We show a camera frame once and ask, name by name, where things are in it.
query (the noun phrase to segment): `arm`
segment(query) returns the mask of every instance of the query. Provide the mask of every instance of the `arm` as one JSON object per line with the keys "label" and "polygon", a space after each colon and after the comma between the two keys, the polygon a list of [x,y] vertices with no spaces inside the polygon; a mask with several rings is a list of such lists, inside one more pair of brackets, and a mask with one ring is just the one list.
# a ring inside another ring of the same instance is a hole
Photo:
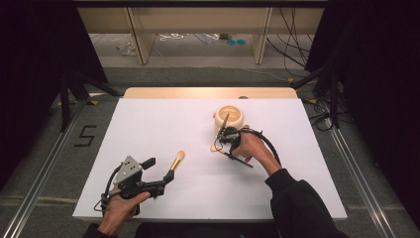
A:
{"label": "arm", "polygon": [[123,230],[126,221],[134,216],[137,204],[142,203],[150,196],[148,191],[128,200],[123,199],[120,195],[114,195],[108,203],[108,210],[105,211],[102,223],[99,226],[90,224],[83,238],[117,237]]}
{"label": "arm", "polygon": [[243,133],[241,145],[232,153],[245,157],[246,162],[255,158],[268,173],[265,183],[272,190],[272,216],[282,238],[348,237],[337,230],[315,189],[304,180],[295,180],[283,169],[260,138]]}

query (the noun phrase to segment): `white table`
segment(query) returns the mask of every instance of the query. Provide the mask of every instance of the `white table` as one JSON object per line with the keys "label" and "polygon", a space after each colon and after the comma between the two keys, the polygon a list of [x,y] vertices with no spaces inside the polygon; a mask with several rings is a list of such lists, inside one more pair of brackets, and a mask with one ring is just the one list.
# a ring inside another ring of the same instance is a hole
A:
{"label": "white table", "polygon": [[143,180],[162,179],[176,153],[185,159],[165,195],[141,204],[143,221],[271,220],[267,174],[256,161],[248,168],[210,152],[213,113],[236,105],[246,124],[274,144],[282,165],[318,191],[334,219],[347,218],[299,99],[120,99],[73,216],[90,221],[109,176],[130,155],[138,162],[157,158]]}

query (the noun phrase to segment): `white tabletop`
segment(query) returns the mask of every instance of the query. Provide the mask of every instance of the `white tabletop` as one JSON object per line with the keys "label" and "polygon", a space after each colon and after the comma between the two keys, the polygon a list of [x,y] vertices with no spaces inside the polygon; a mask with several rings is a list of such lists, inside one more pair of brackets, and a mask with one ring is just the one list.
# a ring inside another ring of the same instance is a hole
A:
{"label": "white tabletop", "polygon": [[267,173],[210,151],[214,143],[213,113],[235,105],[245,123],[275,146],[281,163],[296,179],[307,180],[320,194],[334,219],[347,218],[331,175],[299,99],[134,99],[118,102],[112,121],[79,198],[73,216],[102,217],[94,211],[109,176],[127,156],[142,163],[157,158],[143,181],[161,180],[178,151],[184,160],[163,196],[141,204],[144,221],[271,220]]}

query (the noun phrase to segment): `person's left hand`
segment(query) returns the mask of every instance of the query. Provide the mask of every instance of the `person's left hand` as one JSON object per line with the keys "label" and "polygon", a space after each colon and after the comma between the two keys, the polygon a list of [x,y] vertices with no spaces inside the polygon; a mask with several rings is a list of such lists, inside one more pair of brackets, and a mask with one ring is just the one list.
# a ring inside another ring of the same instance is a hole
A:
{"label": "person's left hand", "polygon": [[137,204],[144,202],[149,197],[151,194],[148,191],[127,200],[120,195],[112,196],[98,231],[107,236],[118,235],[123,230],[126,221],[135,215]]}

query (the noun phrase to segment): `black sleeve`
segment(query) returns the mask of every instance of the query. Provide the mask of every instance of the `black sleeve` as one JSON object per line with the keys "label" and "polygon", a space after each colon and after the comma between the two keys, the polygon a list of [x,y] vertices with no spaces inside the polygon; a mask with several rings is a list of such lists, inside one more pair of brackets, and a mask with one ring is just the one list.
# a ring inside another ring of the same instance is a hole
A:
{"label": "black sleeve", "polygon": [[98,227],[98,224],[90,224],[86,232],[84,232],[83,238],[112,238],[98,231]]}
{"label": "black sleeve", "polygon": [[265,183],[272,190],[271,211],[282,238],[341,238],[321,197],[305,180],[295,180],[286,169]]}

